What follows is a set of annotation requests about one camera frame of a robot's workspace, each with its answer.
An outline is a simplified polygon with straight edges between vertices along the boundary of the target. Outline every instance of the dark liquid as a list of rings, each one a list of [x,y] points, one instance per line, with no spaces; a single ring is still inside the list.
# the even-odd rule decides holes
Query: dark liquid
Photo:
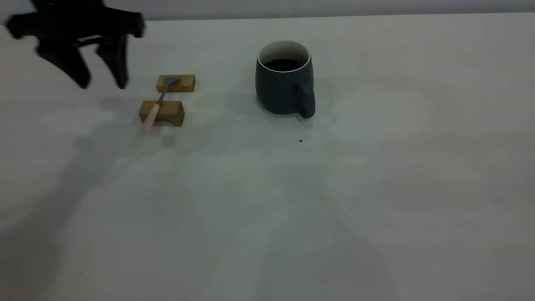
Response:
[[[264,64],[264,66],[275,71],[291,71],[301,68],[303,64],[301,62],[294,61],[293,59],[280,58],[269,61],[267,64]]]

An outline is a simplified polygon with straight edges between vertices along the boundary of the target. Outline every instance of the mug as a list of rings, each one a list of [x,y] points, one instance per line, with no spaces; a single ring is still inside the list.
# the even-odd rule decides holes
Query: mug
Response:
[[[256,59],[256,95],[269,112],[298,112],[303,118],[312,117],[316,111],[314,73],[305,46],[282,40],[260,50]]]

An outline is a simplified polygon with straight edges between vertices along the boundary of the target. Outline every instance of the table surface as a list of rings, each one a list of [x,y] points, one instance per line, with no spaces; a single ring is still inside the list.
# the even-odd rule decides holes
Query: table surface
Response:
[[[0,300],[535,300],[535,13],[150,21],[80,89],[0,30]],[[255,95],[312,53],[316,115]],[[182,127],[141,132],[159,74]]]

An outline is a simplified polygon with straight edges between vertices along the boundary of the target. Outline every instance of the wooden block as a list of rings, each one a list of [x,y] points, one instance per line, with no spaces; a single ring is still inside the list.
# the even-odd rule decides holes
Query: wooden block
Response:
[[[147,116],[149,115],[150,110],[156,101],[143,101],[141,108],[139,109],[139,117],[141,122],[144,122]],[[184,121],[184,108],[182,107],[181,101],[164,101],[160,106],[160,111],[156,116],[157,121],[169,121],[175,126],[182,126],[182,121]]]
[[[165,83],[164,78],[168,77],[169,75],[161,75],[158,78],[158,82],[156,83],[156,88],[158,89],[158,92],[163,92]],[[167,88],[168,92],[193,92],[195,89],[195,75],[193,74],[186,74],[186,75],[179,75],[176,76],[180,77],[179,81],[175,81],[174,83],[170,84]]]

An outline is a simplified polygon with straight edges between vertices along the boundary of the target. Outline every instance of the metal spoon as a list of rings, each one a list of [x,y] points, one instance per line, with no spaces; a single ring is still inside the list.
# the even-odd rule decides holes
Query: metal spoon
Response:
[[[178,76],[168,76],[168,77],[165,77],[164,78],[164,83],[165,83],[165,87],[164,87],[164,91],[163,93],[161,94],[160,98],[158,99],[158,101],[156,102],[156,104],[154,105],[154,107],[152,107],[149,115],[146,117],[145,121],[143,122],[143,130],[145,131],[145,133],[149,132],[150,129],[152,129],[152,125],[154,124],[154,120],[156,119],[156,116],[158,115],[158,112],[160,111],[160,106],[162,105],[162,102],[164,101],[164,96],[165,96],[165,93],[167,92],[167,87],[174,83],[175,81],[178,81],[180,80],[180,78]]]

